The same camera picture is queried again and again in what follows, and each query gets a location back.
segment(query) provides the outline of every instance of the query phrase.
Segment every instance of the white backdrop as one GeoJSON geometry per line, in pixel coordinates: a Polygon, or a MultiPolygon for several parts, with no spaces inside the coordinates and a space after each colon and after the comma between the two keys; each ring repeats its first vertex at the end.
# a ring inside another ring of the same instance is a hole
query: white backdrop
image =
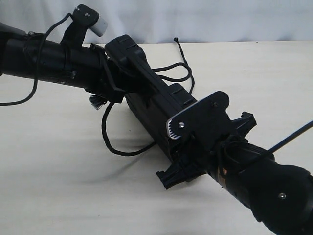
{"type": "MultiPolygon", "coordinates": [[[[312,0],[0,0],[0,22],[45,32],[84,3],[108,21],[105,36],[130,34],[138,43],[313,40],[312,0]]],[[[53,35],[59,40],[66,25],[53,35]]]]}

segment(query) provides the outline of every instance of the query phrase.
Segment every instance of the white table surface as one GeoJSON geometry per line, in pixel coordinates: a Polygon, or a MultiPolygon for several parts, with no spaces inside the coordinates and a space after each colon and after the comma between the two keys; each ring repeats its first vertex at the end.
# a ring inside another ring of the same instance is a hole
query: white table surface
{"type": "MultiPolygon", "coordinates": [[[[181,61],[176,44],[141,45],[151,67],[181,61]]],[[[313,118],[313,42],[183,44],[194,96],[221,90],[228,114],[255,115],[251,143],[270,148],[313,118]]],[[[181,77],[183,69],[167,72],[181,77]]],[[[1,102],[24,98],[32,81],[0,77],[1,102]]],[[[166,191],[156,176],[170,162],[154,147],[133,158],[110,153],[96,111],[79,88],[40,82],[24,105],[0,107],[1,235],[272,234],[209,176],[166,191]]],[[[109,116],[118,149],[151,137],[126,103],[109,116]]],[[[276,152],[281,164],[313,171],[313,131],[276,152]]]]}

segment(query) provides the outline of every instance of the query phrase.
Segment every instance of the bolt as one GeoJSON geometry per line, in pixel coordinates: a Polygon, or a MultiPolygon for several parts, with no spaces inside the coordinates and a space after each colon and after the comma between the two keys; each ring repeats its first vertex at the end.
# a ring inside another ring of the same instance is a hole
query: bolt
{"type": "Polygon", "coordinates": [[[285,199],[287,198],[287,195],[282,192],[282,193],[280,193],[280,194],[278,195],[278,198],[279,198],[280,200],[285,200],[285,199]]]}
{"type": "Polygon", "coordinates": [[[185,127],[185,123],[183,123],[183,122],[178,123],[178,127],[180,129],[184,128],[185,127]]]}

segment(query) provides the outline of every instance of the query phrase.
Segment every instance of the white wall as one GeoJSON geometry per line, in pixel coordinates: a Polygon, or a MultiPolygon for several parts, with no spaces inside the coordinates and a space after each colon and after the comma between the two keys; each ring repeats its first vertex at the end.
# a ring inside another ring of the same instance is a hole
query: white wall
{"type": "MultiPolygon", "coordinates": [[[[137,42],[313,40],[313,0],[0,0],[0,22],[44,32],[80,3],[99,11],[107,42],[124,33],[137,42]]],[[[60,39],[66,26],[52,35],[60,39]]]]}

